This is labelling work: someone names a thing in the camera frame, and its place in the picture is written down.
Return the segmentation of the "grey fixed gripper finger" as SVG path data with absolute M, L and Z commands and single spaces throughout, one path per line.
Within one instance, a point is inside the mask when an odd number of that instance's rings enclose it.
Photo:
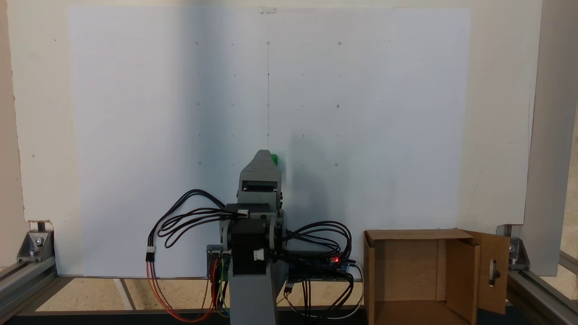
M 240 181 L 281 181 L 281 170 L 269 150 L 258 150 L 240 173 Z

